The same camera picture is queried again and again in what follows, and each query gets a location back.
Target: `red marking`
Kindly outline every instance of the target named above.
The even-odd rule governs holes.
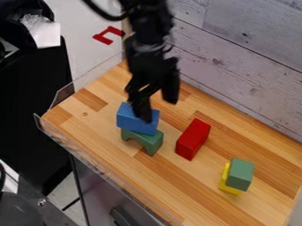
[[[187,160],[192,160],[206,142],[210,130],[211,125],[195,118],[179,137],[175,152]]]
[[[99,34],[94,35],[93,38],[96,39],[97,41],[110,45],[110,44],[112,44],[113,41],[104,37],[104,35],[106,33],[113,33],[113,34],[116,34],[121,37],[123,37],[125,35],[125,33],[123,31],[116,29],[113,26],[108,26],[108,28],[106,30],[104,30],[103,32],[101,32]]]

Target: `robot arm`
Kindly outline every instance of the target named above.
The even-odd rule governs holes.
[[[118,0],[123,14],[109,15],[91,0],[84,1],[101,17],[119,21],[129,18],[134,35],[125,41],[125,51],[132,79],[125,91],[137,117],[152,121],[150,96],[162,90],[162,98],[176,104],[179,94],[179,71],[175,57],[165,59],[165,38],[173,27],[166,0]]]

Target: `toy block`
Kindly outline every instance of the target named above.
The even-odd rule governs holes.
[[[156,134],[160,112],[156,109],[152,110],[152,122],[146,123],[134,115],[132,107],[123,102],[117,112],[117,127],[133,132],[144,133],[149,136]]]
[[[230,161],[229,174],[225,184],[241,191],[247,191],[252,182],[253,168],[254,164],[252,162],[232,158]]]
[[[229,173],[229,168],[230,168],[230,163],[229,162],[225,163],[223,175],[222,175],[222,178],[220,179],[218,187],[220,190],[239,195],[242,191],[240,191],[239,189],[236,189],[236,188],[229,187],[225,184],[228,173]]]
[[[136,139],[147,151],[147,154],[153,156],[162,146],[163,132],[156,131],[155,136],[148,136],[139,132],[132,132],[122,129],[122,140]]]
[[[195,118],[179,137],[175,152],[187,160],[192,160],[206,142],[211,126]]]

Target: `red block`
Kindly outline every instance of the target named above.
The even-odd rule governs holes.
[[[187,160],[192,160],[206,142],[210,130],[211,125],[195,118],[178,139],[175,152]]]

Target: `wooden tray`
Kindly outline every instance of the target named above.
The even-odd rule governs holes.
[[[160,93],[152,98],[165,137],[150,157],[135,141],[123,142],[116,126],[130,78],[125,63],[116,66],[49,110],[42,117],[45,130],[63,134],[65,147],[118,178],[116,183],[172,224],[283,225],[302,185],[300,143],[182,83],[177,106]],[[196,117],[212,130],[189,162],[174,148]],[[252,185],[240,196],[218,189],[223,166],[233,156],[255,163]]]

